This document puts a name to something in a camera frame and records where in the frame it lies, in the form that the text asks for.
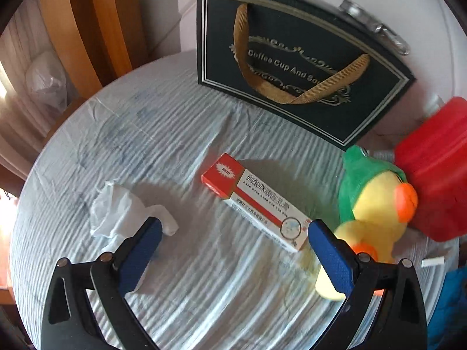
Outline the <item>clear plastic bag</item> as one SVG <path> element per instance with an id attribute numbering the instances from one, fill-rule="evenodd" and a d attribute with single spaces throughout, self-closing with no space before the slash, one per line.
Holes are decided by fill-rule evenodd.
<path id="1" fill-rule="evenodd" d="M 25 75 L 26 86 L 40 103 L 63 113 L 67 107 L 67 76 L 58 57 L 45 51 L 33 59 Z"/>

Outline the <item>red white medicine box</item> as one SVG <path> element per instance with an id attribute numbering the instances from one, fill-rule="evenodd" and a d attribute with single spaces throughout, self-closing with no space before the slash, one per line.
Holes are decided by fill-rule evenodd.
<path id="1" fill-rule="evenodd" d="M 297 253 L 307 241 L 311 219 L 229 154 L 222 154 L 201 181 L 285 250 Z"/>

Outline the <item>crumpled white tissue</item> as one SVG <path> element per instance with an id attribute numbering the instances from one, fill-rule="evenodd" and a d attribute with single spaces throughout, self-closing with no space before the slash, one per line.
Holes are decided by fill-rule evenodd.
<path id="1" fill-rule="evenodd" d="M 162 233 L 173 236 L 179 226 L 163 205 L 146 207 L 128 189 L 106 182 L 90 207 L 90 234 L 106 239 L 102 252 L 114 252 L 122 242 L 132 237 L 150 216 L 161 221 Z"/>

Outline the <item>blue folding crate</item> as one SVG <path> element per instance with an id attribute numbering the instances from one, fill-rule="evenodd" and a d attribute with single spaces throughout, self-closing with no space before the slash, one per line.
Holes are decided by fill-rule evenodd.
<path id="1" fill-rule="evenodd" d="M 466 267 L 447 273 L 427 327 L 428 349 L 466 349 Z"/>

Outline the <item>red plastic suitcase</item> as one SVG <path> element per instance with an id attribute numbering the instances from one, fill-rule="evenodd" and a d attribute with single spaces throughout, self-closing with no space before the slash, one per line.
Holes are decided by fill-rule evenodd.
<path id="1" fill-rule="evenodd" d="M 410 222 L 436 242 L 466 234 L 466 100 L 454 97 L 394 150 L 418 194 Z"/>

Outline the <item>metal keyring clip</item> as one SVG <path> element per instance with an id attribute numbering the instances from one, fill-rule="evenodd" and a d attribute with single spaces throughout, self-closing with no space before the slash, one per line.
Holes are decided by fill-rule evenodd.
<path id="1" fill-rule="evenodd" d="M 339 5 L 339 9 L 358 22 L 368 32 L 388 43 L 399 55 L 410 54 L 411 48 L 408 43 L 388 25 L 362 8 L 361 5 L 352 0 L 343 0 Z"/>

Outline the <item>yellow duck plush toy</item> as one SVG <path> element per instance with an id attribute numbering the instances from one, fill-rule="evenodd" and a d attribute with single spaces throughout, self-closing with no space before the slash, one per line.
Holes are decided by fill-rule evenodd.
<path id="1" fill-rule="evenodd" d="M 391 264 L 394 245 L 415 216 L 416 190 L 399 167 L 369 156 L 358 146 L 344 153 L 343 164 L 340 225 L 334 234 L 356 254 L 364 252 Z"/>

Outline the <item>wooden headboard frame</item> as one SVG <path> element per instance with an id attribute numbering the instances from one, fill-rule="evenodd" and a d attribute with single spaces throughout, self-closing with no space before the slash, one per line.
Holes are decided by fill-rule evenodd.
<path id="1" fill-rule="evenodd" d="M 40 0 L 40 9 L 82 98 L 149 60 L 139 0 Z"/>

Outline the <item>dark green gift bag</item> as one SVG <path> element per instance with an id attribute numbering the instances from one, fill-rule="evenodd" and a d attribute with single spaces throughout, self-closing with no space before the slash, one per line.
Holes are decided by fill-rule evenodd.
<path id="1" fill-rule="evenodd" d="M 397 54 L 318 0 L 197 0 L 201 85 L 334 146 L 353 146 L 412 86 Z"/>

